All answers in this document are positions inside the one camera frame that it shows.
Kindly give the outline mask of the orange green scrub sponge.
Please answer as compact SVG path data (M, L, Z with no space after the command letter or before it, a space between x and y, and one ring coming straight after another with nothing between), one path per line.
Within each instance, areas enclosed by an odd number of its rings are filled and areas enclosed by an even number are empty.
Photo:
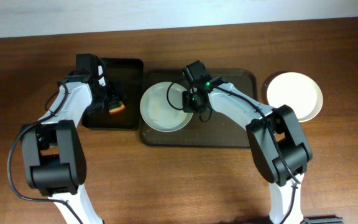
M108 104L109 114L117 114L124 110L126 107L122 101L113 101Z

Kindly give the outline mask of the white plate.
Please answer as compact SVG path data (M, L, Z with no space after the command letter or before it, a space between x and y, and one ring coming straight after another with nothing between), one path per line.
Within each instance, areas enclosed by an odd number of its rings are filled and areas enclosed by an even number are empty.
M193 113L182 110L185 87L172 82L160 82L149 87L140 100L142 119L152 129L164 133L184 128Z
M275 75L265 84L265 99L270 106L287 105L295 112L299 122L316 117L323 107L323 93L310 77L297 72Z

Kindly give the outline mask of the white plate top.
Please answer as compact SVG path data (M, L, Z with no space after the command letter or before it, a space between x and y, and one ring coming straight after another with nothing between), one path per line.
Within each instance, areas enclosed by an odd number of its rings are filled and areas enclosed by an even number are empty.
M323 107L323 93L310 77L297 72L275 75L265 84L265 99L270 106L287 105L295 112L299 122L316 117Z

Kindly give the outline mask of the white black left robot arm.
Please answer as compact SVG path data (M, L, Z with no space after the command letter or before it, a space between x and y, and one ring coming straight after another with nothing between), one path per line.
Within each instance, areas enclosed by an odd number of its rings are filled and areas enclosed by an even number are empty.
M77 132L84 114L123 108L121 80L74 72L59 83L57 98L20 137L27 183L41 202L54 203L67 223L102 223L86 192L86 159Z

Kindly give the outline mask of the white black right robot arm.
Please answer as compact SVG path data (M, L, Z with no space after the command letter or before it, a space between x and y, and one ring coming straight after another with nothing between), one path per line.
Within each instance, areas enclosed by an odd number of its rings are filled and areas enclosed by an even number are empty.
M303 223L301 182L313 153L295 112L259 103L221 77L190 81L190 93L186 105L209 103L246 130L254 164L269 183L269 223Z

